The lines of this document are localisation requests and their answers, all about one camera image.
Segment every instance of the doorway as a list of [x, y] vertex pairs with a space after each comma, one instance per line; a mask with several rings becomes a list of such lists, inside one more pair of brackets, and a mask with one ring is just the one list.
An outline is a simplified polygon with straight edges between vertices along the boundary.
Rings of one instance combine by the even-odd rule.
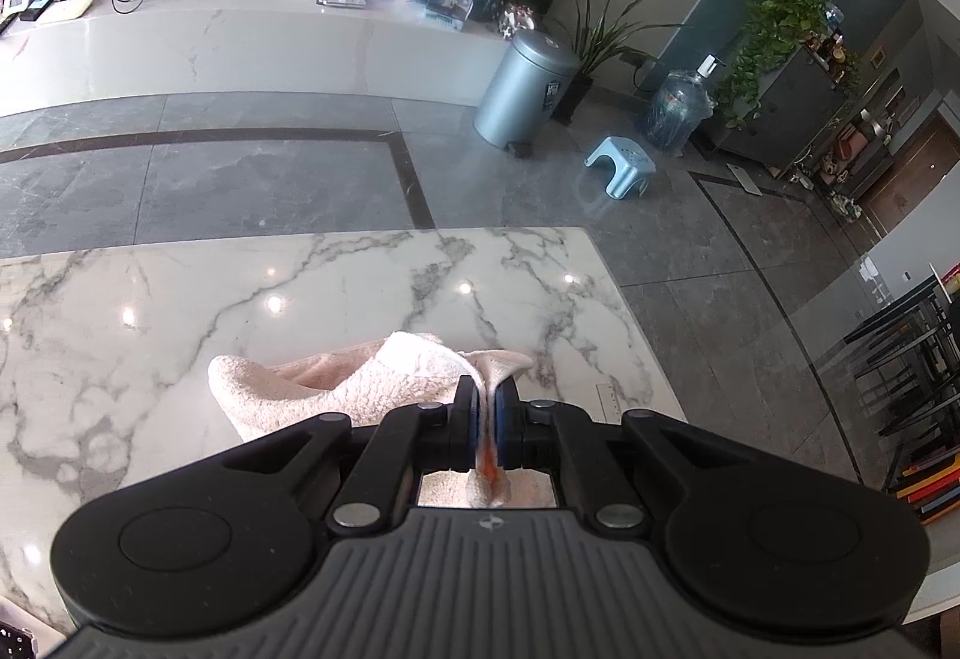
[[933, 116], [894, 155], [894, 164], [860, 199], [859, 205], [877, 226], [881, 236], [939, 184], [960, 161], [960, 138], [940, 114]]

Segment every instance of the gray tile floor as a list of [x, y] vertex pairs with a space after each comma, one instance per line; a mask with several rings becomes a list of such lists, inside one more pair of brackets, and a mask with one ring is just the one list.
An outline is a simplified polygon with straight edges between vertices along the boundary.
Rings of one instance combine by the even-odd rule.
[[[209, 128], [250, 130], [164, 143], [164, 131]], [[273, 128], [325, 132], [288, 140]], [[0, 254], [412, 227], [391, 148], [351, 130], [402, 131], [437, 227], [585, 227], [692, 423], [880, 485], [889, 447], [832, 358], [874, 309], [850, 268], [869, 244], [802, 189], [752, 170], [800, 200], [752, 197], [692, 148], [652, 151], [648, 191], [613, 202], [608, 169], [584, 157], [606, 135], [634, 135], [632, 115], [594, 101], [569, 128], [546, 125], [527, 160], [478, 137], [471, 109], [367, 96], [200, 93], [0, 118], [0, 149], [113, 134], [138, 144], [0, 163]]]

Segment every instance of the marble table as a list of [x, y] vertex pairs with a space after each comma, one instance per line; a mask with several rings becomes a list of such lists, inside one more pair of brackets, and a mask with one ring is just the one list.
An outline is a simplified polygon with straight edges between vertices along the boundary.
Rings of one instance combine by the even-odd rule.
[[430, 331], [536, 366], [525, 399], [616, 422], [683, 419], [582, 229], [263, 236], [0, 261], [0, 591], [71, 629], [48, 553], [83, 501], [239, 438], [206, 385], [214, 355], [275, 364]]

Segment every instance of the white towel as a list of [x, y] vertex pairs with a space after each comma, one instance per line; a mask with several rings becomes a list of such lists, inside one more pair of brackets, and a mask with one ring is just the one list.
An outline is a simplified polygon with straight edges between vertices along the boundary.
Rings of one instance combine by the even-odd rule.
[[378, 424], [401, 405], [453, 402], [457, 382], [477, 385], [477, 468], [424, 475], [418, 504], [431, 507], [554, 507], [550, 478], [541, 472], [504, 472], [493, 443], [493, 391], [533, 366], [510, 351], [459, 354], [430, 334], [392, 333], [385, 340], [318, 354], [267, 368], [221, 355], [210, 362], [210, 390], [244, 442], [322, 412], [344, 412], [353, 425]]

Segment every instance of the gray trash can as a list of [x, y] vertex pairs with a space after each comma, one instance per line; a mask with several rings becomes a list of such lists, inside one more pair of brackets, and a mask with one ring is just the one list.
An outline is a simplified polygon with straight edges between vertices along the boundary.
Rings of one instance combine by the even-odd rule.
[[579, 59], [565, 44], [518, 31], [477, 106], [474, 128], [500, 149], [529, 146], [579, 70]]

